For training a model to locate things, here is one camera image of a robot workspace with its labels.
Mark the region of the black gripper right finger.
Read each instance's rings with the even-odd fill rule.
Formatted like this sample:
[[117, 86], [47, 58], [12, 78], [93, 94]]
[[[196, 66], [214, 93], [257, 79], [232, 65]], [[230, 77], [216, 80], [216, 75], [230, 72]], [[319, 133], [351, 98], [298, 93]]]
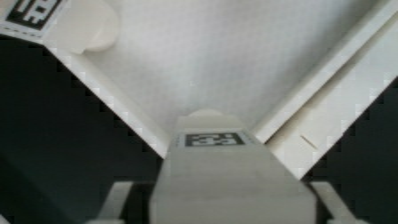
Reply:
[[331, 216], [324, 224], [369, 224], [355, 217], [330, 183], [314, 181], [310, 187]]

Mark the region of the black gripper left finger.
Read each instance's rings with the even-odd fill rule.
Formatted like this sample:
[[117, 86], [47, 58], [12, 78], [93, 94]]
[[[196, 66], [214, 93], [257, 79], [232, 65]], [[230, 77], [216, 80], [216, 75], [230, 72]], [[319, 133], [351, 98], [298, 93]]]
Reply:
[[117, 181], [90, 224], [148, 224], [150, 182]]

